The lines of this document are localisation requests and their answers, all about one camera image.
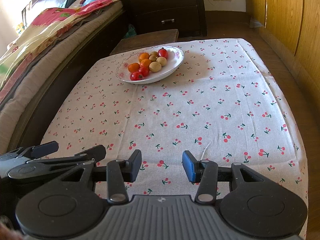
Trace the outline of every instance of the tomato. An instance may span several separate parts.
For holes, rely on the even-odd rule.
[[[131,79],[132,81],[137,81],[137,80],[140,80],[140,79],[142,79],[142,78],[143,78],[142,74],[141,74],[140,72],[138,72],[138,71],[133,72],[133,73],[131,73],[131,75],[130,75],[130,79]]]
[[[168,59],[168,52],[166,49],[164,48],[159,49],[158,54],[159,54],[159,57],[165,57],[166,59]]]
[[[150,55],[149,53],[142,53],[140,56],[139,56],[139,62],[141,62],[142,60],[144,60],[145,58],[150,58]]]
[[[151,64],[151,60],[148,59],[148,58],[145,58],[143,59],[141,62],[140,62],[140,67],[147,67],[149,68],[149,65]]]
[[[130,64],[130,65],[128,66],[128,70],[129,70],[129,72],[131,72],[131,73],[138,71],[139,68],[140,68],[139,63],[132,63],[132,64]]]
[[[147,68],[147,67],[141,67],[141,68],[139,68],[138,71],[139,71],[139,72],[142,74],[142,76],[144,76],[144,77],[146,77],[146,76],[149,75],[149,68]]]

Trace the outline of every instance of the floral blanket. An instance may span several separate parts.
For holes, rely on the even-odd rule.
[[[0,58],[0,102],[27,66],[73,25],[118,0],[96,0],[78,9],[49,8],[39,14]]]

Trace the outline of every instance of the tablecloth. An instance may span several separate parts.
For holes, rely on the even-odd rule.
[[[44,135],[71,156],[97,144],[107,149],[97,163],[142,151],[137,180],[128,194],[195,196],[181,163],[189,150],[219,166],[241,162],[299,195],[308,204],[303,142],[289,105],[250,43],[218,39],[170,44],[185,58],[159,82],[119,81],[124,54],[99,60],[69,94]],[[229,192],[219,182],[217,198]],[[104,182],[96,193],[106,196]],[[301,232],[305,236],[306,225]]]

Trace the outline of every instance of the fruit bowl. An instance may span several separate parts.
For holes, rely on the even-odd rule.
[[[168,59],[167,65],[161,68],[159,72],[152,73],[141,80],[132,81],[130,79],[130,72],[128,71],[127,67],[135,62],[138,61],[138,57],[143,52],[151,53],[152,51],[158,51],[159,49],[164,48],[168,51]],[[149,84],[153,82],[157,82],[167,76],[171,75],[183,62],[184,53],[181,49],[173,46],[166,46],[166,45],[157,45],[143,49],[137,49],[134,51],[128,51],[122,53],[123,60],[119,62],[117,69],[116,69],[116,77],[124,82],[132,83],[132,84]]]

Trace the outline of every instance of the bed frame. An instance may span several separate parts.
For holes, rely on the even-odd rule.
[[[52,73],[21,115],[11,137],[8,151],[41,143],[47,128],[71,90],[95,62],[109,56],[127,33],[128,24],[127,12],[124,11],[100,30],[75,55],[68,57],[62,69],[56,69]]]

